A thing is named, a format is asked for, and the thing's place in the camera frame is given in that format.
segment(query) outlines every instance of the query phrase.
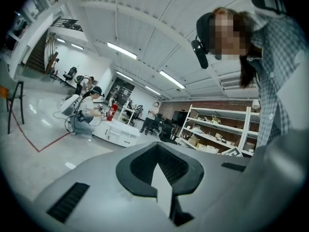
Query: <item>red fire extinguisher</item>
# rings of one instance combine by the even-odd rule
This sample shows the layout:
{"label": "red fire extinguisher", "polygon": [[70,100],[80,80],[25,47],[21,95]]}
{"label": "red fire extinguisher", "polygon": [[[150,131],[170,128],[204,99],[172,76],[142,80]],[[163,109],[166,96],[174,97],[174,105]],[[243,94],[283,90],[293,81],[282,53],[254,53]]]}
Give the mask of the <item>red fire extinguisher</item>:
{"label": "red fire extinguisher", "polygon": [[108,113],[107,113],[107,120],[108,121],[111,121],[112,120],[112,118],[114,117],[114,115],[115,115],[115,113],[116,113],[116,111],[117,111],[117,108],[118,108],[118,103],[114,103],[112,106],[111,106],[111,108],[110,108],[110,110],[108,111]]}

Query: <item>white lamp shade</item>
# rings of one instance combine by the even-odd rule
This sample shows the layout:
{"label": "white lamp shade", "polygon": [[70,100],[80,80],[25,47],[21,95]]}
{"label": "white lamp shade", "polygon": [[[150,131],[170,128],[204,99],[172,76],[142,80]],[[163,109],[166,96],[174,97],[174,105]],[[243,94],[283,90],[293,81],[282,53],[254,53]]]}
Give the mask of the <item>white lamp shade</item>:
{"label": "white lamp shade", "polygon": [[258,99],[254,99],[253,102],[252,102],[252,108],[253,109],[258,109],[260,108],[260,102]]}

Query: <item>white table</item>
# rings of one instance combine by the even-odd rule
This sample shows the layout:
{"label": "white table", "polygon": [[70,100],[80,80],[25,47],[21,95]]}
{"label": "white table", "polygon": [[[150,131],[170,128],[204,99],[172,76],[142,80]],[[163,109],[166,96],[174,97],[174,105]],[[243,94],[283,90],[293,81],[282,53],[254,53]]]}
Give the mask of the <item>white table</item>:
{"label": "white table", "polygon": [[136,145],[140,132],[137,128],[126,125],[116,120],[102,121],[93,134],[111,143],[129,147]]}
{"label": "white table", "polygon": [[134,111],[133,109],[129,109],[129,108],[125,107],[125,106],[122,108],[122,110],[121,110],[121,112],[120,112],[120,115],[119,115],[119,117],[118,117],[118,121],[122,118],[121,115],[122,115],[122,113],[123,113],[125,110],[128,110],[128,111],[132,112],[129,121],[127,122],[127,124],[129,125],[129,124],[130,124],[130,121],[131,121],[131,119],[132,119],[132,117],[133,117],[133,115],[134,115],[134,113],[135,113],[135,111]]}

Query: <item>white shelf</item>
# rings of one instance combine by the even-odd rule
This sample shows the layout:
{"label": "white shelf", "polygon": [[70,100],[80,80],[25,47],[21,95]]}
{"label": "white shelf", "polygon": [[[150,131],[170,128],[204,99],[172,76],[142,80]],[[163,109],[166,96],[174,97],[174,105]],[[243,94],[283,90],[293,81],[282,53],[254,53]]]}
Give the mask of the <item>white shelf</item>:
{"label": "white shelf", "polygon": [[190,147],[192,147],[193,149],[196,149],[196,150],[199,150],[198,148],[196,148],[195,146],[193,146],[192,144],[190,144],[189,143],[189,141],[188,140],[185,140],[185,139],[183,139],[183,138],[179,138],[181,141],[183,141],[185,144],[187,144],[187,145],[189,145]]}
{"label": "white shelf", "polygon": [[250,112],[250,121],[255,123],[260,123],[260,113]]}
{"label": "white shelf", "polygon": [[219,118],[228,118],[236,120],[245,120],[246,112],[243,111],[231,111],[231,110],[220,110],[220,109],[209,109],[209,108],[197,108],[192,107],[200,115],[212,116],[216,115]]}
{"label": "white shelf", "polygon": [[238,135],[242,135],[242,132],[243,132],[243,129],[225,126],[225,125],[221,125],[221,124],[214,124],[214,123],[211,123],[211,122],[207,122],[207,121],[199,120],[199,119],[195,119],[195,118],[189,118],[187,121],[194,121],[196,124],[199,124],[199,125],[208,126],[208,127],[211,127],[211,128],[221,130],[221,131],[226,131],[226,132],[230,132],[230,133],[234,133],[234,134],[238,134]]}
{"label": "white shelf", "polygon": [[242,154],[246,154],[246,155],[249,155],[249,156],[253,156],[253,153],[251,153],[251,152],[249,152],[249,151],[247,151],[247,150],[241,149],[240,152],[241,152]]}
{"label": "white shelf", "polygon": [[223,143],[223,142],[220,142],[220,141],[218,141],[218,140],[215,140],[215,139],[213,139],[212,137],[209,137],[208,135],[206,135],[206,134],[201,134],[201,133],[197,133],[197,132],[194,132],[194,131],[192,131],[191,129],[188,129],[188,128],[184,128],[185,130],[187,130],[187,131],[189,131],[189,132],[191,132],[191,133],[194,133],[194,134],[196,134],[196,135],[198,135],[198,136],[201,136],[201,137],[203,137],[203,138],[206,138],[206,139],[208,139],[208,140],[210,140],[210,141],[213,141],[213,142],[215,142],[215,143],[217,143],[217,144],[220,144],[220,145],[223,145],[223,146],[225,146],[225,147],[228,147],[228,148],[235,148],[235,146],[233,146],[233,145],[228,145],[228,144],[226,144],[226,143]]}
{"label": "white shelf", "polygon": [[256,132],[256,131],[248,131],[248,137],[250,137],[250,138],[254,138],[254,139],[257,139],[257,136],[259,135],[259,133],[258,132]]}

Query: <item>staircase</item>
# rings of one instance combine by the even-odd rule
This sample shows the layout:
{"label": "staircase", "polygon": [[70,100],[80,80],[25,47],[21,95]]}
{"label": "staircase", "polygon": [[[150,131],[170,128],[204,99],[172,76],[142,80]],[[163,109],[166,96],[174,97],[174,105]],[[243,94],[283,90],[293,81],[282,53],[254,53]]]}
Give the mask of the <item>staircase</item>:
{"label": "staircase", "polygon": [[46,43],[47,31],[39,39],[35,47],[33,48],[26,66],[45,74],[44,52]]}

